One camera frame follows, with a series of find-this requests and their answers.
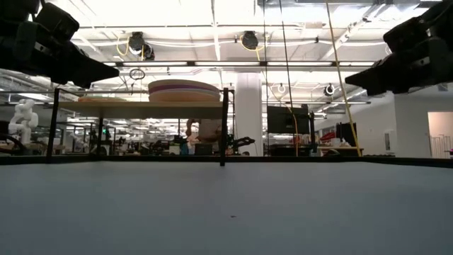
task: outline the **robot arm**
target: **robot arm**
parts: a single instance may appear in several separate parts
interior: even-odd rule
[[[345,82],[361,86],[368,96],[408,93],[453,80],[453,0],[439,1],[384,35],[392,53]]]

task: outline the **desk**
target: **desk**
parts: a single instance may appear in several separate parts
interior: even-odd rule
[[[119,161],[0,168],[0,254],[453,254],[451,169]]]
[[[38,151],[41,151],[41,152],[45,152],[47,150],[47,145],[43,145],[43,144],[25,144],[24,145],[25,148],[27,149],[30,149],[30,150],[38,150]],[[0,144],[0,147],[2,149],[13,149],[14,147],[14,144]],[[65,146],[64,145],[59,145],[59,144],[54,144],[53,146],[53,150],[54,152],[56,151],[61,151],[65,149]]]
[[[330,149],[335,149],[338,151],[341,156],[345,157],[358,157],[359,155],[357,154],[357,148],[356,147],[318,147],[319,150],[321,150],[321,156],[324,153],[327,153]]]

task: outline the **shelf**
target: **shelf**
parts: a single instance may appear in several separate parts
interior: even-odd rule
[[[59,107],[99,118],[222,118],[222,102],[60,102]]]

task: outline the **white pillar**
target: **white pillar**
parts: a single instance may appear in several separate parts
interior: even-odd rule
[[[235,137],[250,137],[255,144],[239,148],[250,156],[263,155],[261,79],[259,73],[240,73],[235,87]]]

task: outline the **wall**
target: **wall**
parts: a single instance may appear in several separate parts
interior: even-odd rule
[[[431,112],[428,113],[430,135],[453,137],[453,112]]]
[[[352,119],[357,123],[357,138],[364,155],[388,154],[385,147],[384,133],[390,132],[391,151],[396,151],[396,120],[394,95],[388,93],[383,98],[371,98],[372,102],[364,106],[352,106]],[[334,126],[336,123],[349,123],[348,115],[335,118],[328,115],[328,120],[316,121],[315,130]]]
[[[397,95],[398,157],[430,158],[428,112],[453,111],[449,96]]]

